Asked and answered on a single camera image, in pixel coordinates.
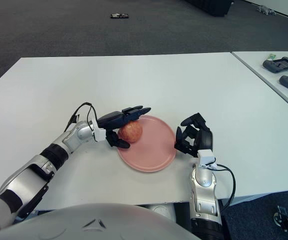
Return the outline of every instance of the black cable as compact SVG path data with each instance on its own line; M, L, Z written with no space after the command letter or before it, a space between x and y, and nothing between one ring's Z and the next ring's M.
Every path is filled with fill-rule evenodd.
M88 116L89 116L90 110L93 109L93 110L94 110L94 113L95 113L95 119L96 119L96 122L97 122L96 110L95 110L95 108L93 107L93 105L92 105L91 103L89 103L89 102L84 102L82 105L80 105L80 106L75 110L75 112L73 113L73 115L70 117L70 119L69 119L69 121L68 121L68 123L67 123L67 126L66 126L64 132L65 132L65 131L68 129L68 127L73 123L73 120L74 120L74 118L75 118L78 110L79 110L82 106L85 106L85 105L90 106L89 111L88 111L88 114L87 114L87 124L88 124L89 128L90 128L91 130L93 130L93 129L91 128L90 124L89 124Z
M212 170L212 171L217 171L217 172L220 172L220 171L229 171L230 174L232 175L233 177L233 192L232 194L230 195L230 198L228 199L228 202L223 206L223 208L221 209L220 212L223 212L226 208L229 207L229 205L232 203L234 197L235 197L235 192L236 192L236 179L235 179L235 176L234 176L234 173L233 171L231 171L228 167L226 167L225 165L221 165L221 164L217 164L217 166L219 167L222 167L222 168L225 168L225 169L212 169L212 168L208 168L209 170Z

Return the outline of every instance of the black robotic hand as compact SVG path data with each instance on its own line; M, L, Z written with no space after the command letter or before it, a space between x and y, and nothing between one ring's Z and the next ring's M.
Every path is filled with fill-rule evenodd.
M175 149L193 157L197 157L198 150L213 149L213 134L200 113L183 120L180 125L186 129L182 132L180 127L177 127ZM187 137L194 139L193 146L185 140Z
M97 120L98 127L106 129L106 139L112 146L116 146L122 149L128 149L130 144L123 139L120 139L114 129L118 129L129 123L135 121L143 114L150 111L150 107L135 106L123 109L122 112L114 111L106 114Z

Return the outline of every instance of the gray carpet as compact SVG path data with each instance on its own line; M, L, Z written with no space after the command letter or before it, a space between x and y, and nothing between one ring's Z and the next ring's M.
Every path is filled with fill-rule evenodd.
M240 0L226 17L184 0L0 0L0 77L20 57L269 50L288 51L288 18Z

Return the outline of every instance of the black box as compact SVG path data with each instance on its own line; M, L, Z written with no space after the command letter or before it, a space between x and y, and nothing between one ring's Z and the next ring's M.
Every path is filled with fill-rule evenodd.
M232 0L186 0L192 5L216 17L225 16L232 4Z

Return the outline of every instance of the pink plate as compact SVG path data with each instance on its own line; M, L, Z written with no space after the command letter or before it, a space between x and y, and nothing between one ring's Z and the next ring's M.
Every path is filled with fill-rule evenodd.
M129 166L142 172L164 169L176 155L173 131L154 116L142 115L138 121L143 127L142 136L129 149L119 148L119 155Z

